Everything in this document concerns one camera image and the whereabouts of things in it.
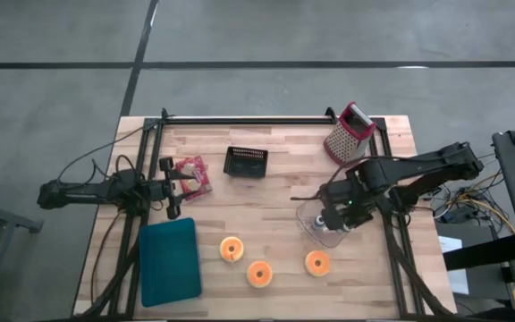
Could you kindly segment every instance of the butcher block tabletop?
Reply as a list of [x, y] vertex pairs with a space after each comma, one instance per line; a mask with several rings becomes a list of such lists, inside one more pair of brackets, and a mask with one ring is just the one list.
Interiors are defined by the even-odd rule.
[[[409, 118], [384, 118], [393, 154], [415, 155]], [[121, 118], [116, 137], [138, 129], [143, 121], [144, 117]], [[331, 129], [332, 125], [165, 125], [160, 157], [173, 157], [176, 163], [187, 157], [201, 156], [213, 187], [207, 195], [182, 204], [181, 218], [191, 217], [196, 224], [203, 291], [196, 299], [151, 308], [142, 306], [139, 291], [134, 317], [397, 318], [383, 220], [378, 211], [374, 213], [374, 220], [351, 231], [332, 249], [324, 249], [312, 241], [296, 220], [296, 209], [303, 201], [291, 201], [290, 197], [313, 195], [338, 167], [322, 146]], [[154, 133], [151, 136], [145, 174]], [[114, 171], [114, 161], [119, 155], [135, 162], [139, 141], [140, 131], [114, 145], [109, 173]], [[229, 146], [269, 151], [266, 177], [245, 179], [224, 174]], [[164, 179], [164, 175], [158, 173], [156, 178]], [[179, 190], [180, 184], [176, 184], [176, 188]], [[90, 306], [91, 271], [100, 242], [115, 216], [114, 206], [98, 209], [73, 313], [81, 313]], [[138, 231], [139, 219], [136, 220]], [[150, 224], [167, 220], [165, 209], [150, 212]], [[123, 222], [124, 215], [121, 215], [106, 240], [97, 266], [95, 296], [114, 274]], [[455, 312], [434, 219], [429, 211], [419, 209], [411, 214], [409, 234], [417, 271], [442, 304]], [[228, 236], [237, 236], [244, 243], [244, 255], [235, 263], [223, 261], [218, 251], [220, 241]], [[307, 273], [304, 260], [312, 250], [324, 250], [330, 256], [329, 274], [313, 277]], [[246, 280], [246, 270], [255, 260], [267, 261], [274, 271], [272, 282], [264, 289], [255, 289]], [[125, 307], [130, 275], [127, 274], [122, 284], [121, 310]], [[403, 284], [409, 311], [414, 312], [405, 275]]]

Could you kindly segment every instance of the red cheese grater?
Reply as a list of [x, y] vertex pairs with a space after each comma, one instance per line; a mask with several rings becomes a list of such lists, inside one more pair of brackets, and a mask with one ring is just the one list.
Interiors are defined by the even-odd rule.
[[355, 102], [350, 102], [339, 116], [331, 134], [325, 138], [325, 151], [339, 165], [362, 157], [375, 127], [375, 123]]

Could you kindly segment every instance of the black plastic basket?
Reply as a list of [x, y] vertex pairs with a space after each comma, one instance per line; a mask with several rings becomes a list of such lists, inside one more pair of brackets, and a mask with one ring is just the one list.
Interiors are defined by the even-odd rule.
[[266, 176], [267, 151], [254, 148], [228, 147], [224, 173], [245, 178]]

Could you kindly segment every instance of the concrete floor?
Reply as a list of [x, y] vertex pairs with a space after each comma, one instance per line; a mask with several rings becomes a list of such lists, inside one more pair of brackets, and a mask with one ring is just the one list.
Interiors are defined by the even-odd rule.
[[[133, 61], [148, 3], [0, 0], [0, 62]], [[512, 61], [515, 0], [167, 0], [145, 58], [301, 59]], [[9, 249], [0, 321], [70, 315], [96, 208], [41, 210], [38, 187], [112, 139], [129, 75], [0, 71], [0, 208], [45, 220]], [[484, 155], [493, 132], [515, 129], [515, 69], [143, 71], [131, 114], [321, 114], [351, 100], [368, 114], [407, 114], [420, 152], [467, 140]], [[79, 163], [65, 179], [89, 170]], [[494, 196], [511, 212], [503, 186]]]

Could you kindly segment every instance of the blue plastic tray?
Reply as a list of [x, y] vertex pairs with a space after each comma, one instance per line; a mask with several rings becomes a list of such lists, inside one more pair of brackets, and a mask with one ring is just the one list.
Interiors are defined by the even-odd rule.
[[198, 297], [202, 279], [192, 218], [148, 225], [139, 232], [142, 305]]

